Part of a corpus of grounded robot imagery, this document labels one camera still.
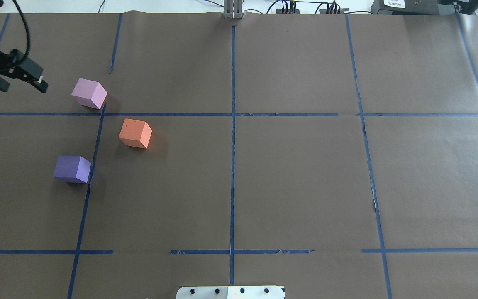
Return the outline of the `orange foam cube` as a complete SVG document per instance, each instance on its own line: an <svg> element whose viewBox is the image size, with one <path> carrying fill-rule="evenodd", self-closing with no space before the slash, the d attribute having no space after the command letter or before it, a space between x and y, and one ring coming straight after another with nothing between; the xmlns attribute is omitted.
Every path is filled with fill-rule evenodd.
<svg viewBox="0 0 478 299"><path fill-rule="evenodd" d="M148 148L152 129L141 120L125 118L118 138L129 147Z"/></svg>

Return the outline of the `light pink foam cube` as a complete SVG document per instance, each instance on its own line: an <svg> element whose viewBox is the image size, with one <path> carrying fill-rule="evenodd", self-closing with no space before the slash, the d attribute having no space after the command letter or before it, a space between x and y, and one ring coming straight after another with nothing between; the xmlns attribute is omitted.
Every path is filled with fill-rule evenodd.
<svg viewBox="0 0 478 299"><path fill-rule="evenodd" d="M99 82L79 78L71 95L82 106L101 109L107 91Z"/></svg>

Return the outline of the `dark purple foam cube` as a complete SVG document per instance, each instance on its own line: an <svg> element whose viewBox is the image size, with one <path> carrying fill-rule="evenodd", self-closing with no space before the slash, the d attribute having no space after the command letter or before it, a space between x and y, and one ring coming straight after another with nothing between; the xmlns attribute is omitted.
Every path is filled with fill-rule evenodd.
<svg viewBox="0 0 478 299"><path fill-rule="evenodd" d="M81 156L58 157L53 177L63 182L86 184L89 180L91 162Z"/></svg>

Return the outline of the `black power strip left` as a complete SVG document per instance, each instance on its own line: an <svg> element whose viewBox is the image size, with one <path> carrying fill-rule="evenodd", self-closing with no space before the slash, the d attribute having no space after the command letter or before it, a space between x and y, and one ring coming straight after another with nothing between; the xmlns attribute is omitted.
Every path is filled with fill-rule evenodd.
<svg viewBox="0 0 478 299"><path fill-rule="evenodd" d="M278 0L277 2L281 3L281 8L275 8L276 14L294 15L299 13L299 9L297 8L298 3L296 1Z"/></svg>

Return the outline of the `black power strip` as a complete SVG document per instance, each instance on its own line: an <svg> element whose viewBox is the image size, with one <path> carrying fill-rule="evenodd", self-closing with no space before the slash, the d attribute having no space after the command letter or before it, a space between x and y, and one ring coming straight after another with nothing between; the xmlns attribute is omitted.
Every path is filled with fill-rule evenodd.
<svg viewBox="0 0 478 299"><path fill-rule="evenodd" d="M298 3L296 1L278 0L277 2L281 3L281 8L275 8L276 14L294 15L299 13L299 9L297 8Z"/></svg>
<svg viewBox="0 0 478 299"><path fill-rule="evenodd" d="M340 15L349 12L349 8L342 8L336 1L333 2L321 2L315 14L321 15Z"/></svg>

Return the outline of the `black power strip right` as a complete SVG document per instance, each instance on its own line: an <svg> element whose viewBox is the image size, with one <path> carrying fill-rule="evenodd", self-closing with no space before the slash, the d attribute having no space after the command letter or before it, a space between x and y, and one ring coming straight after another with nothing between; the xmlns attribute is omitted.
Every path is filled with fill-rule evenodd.
<svg viewBox="0 0 478 299"><path fill-rule="evenodd" d="M349 12L349 8L342 8L336 1L333 2L321 2L315 14L321 15L340 15Z"/></svg>

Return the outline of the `black computer box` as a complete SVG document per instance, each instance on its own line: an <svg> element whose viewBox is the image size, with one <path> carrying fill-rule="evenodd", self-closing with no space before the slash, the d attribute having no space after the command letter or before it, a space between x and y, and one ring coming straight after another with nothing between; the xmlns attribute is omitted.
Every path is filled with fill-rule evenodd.
<svg viewBox="0 0 478 299"><path fill-rule="evenodd" d="M478 0L374 0L373 15L472 15Z"/></svg>

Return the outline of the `aluminium frame post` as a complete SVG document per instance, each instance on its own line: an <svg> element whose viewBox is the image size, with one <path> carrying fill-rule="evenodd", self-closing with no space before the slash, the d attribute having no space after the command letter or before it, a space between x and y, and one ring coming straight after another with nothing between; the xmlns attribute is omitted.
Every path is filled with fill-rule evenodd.
<svg viewBox="0 0 478 299"><path fill-rule="evenodd" d="M244 17L243 0L224 0L223 18L226 20L242 19Z"/></svg>

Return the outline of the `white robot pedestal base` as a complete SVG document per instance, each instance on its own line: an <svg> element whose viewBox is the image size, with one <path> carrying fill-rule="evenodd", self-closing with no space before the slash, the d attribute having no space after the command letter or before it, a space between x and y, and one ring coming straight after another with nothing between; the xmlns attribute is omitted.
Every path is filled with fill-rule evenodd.
<svg viewBox="0 0 478 299"><path fill-rule="evenodd" d="M285 299L283 286L186 286L176 293L177 299Z"/></svg>

